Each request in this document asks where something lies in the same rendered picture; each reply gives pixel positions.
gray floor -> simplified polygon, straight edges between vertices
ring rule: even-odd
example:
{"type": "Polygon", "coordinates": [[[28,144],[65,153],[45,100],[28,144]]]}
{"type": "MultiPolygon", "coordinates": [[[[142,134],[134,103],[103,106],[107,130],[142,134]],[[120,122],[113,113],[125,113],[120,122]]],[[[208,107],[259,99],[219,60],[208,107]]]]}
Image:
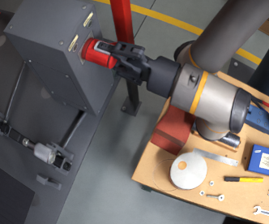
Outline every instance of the gray floor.
{"type": "MultiPolygon", "coordinates": [[[[23,0],[0,0],[0,9],[13,11],[23,0]]],[[[226,0],[131,0],[132,3],[204,29],[226,0]]],[[[109,5],[96,5],[105,38],[115,40],[109,5]]],[[[135,42],[146,55],[173,58],[183,42],[197,38],[193,33],[157,19],[133,13],[135,42]]],[[[262,58],[269,36],[257,31],[242,48],[262,58]]],[[[256,68],[239,55],[235,59],[256,68]]],[[[126,97],[123,80],[101,120],[58,224],[83,223],[222,223],[224,215],[189,205],[155,192],[145,192],[130,179],[156,124],[164,99],[139,88],[143,102],[136,118],[120,112],[126,97]]]]}

white disc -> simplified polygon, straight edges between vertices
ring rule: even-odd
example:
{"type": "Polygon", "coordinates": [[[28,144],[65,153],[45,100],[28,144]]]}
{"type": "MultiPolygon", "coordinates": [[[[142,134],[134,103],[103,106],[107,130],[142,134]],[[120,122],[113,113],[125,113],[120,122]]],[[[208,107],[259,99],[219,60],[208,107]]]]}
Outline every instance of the white disc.
{"type": "Polygon", "coordinates": [[[180,189],[193,189],[204,181],[206,174],[207,164],[203,157],[197,153],[183,153],[173,162],[170,178],[180,189]]]}

wooden table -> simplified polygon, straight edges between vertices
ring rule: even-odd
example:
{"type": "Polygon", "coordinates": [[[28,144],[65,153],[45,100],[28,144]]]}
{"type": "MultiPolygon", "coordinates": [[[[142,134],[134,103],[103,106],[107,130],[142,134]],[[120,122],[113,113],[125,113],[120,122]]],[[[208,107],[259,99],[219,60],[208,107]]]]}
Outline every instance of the wooden table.
{"type": "MultiPolygon", "coordinates": [[[[248,85],[243,84],[222,72],[219,72],[218,76],[269,103],[268,96],[258,92],[248,85]]],[[[166,102],[159,120],[168,107],[169,103],[166,102]]],[[[269,223],[268,216],[253,214],[253,212],[256,211],[254,206],[257,205],[261,206],[262,209],[269,211],[269,196],[267,195],[269,192],[269,176],[246,171],[253,144],[259,144],[269,148],[269,135],[246,124],[238,135],[241,137],[241,144],[238,151],[233,152],[190,134],[187,143],[182,148],[179,155],[192,152],[194,148],[198,148],[239,161],[238,166],[234,167],[205,158],[207,163],[207,176],[203,183],[195,189],[176,189],[169,182],[169,167],[172,165],[176,156],[159,148],[150,141],[147,143],[132,179],[155,191],[162,192],[166,195],[178,198],[179,200],[184,200],[207,209],[254,222],[269,223]],[[264,181],[263,183],[225,182],[224,176],[263,177],[264,181]],[[215,184],[210,186],[210,181],[214,181],[215,184]],[[199,195],[201,191],[205,191],[204,196],[199,195]],[[224,201],[219,202],[216,199],[207,198],[206,194],[224,194],[225,198],[224,201]]]]}

red metal pole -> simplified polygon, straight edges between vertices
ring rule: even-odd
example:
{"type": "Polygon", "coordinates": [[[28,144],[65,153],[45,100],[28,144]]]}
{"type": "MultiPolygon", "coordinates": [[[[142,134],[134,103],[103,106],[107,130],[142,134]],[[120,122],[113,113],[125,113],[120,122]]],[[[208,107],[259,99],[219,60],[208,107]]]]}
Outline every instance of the red metal pole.
{"type": "Polygon", "coordinates": [[[130,0],[109,1],[111,2],[117,40],[134,44],[135,39],[132,30],[130,0]]]}

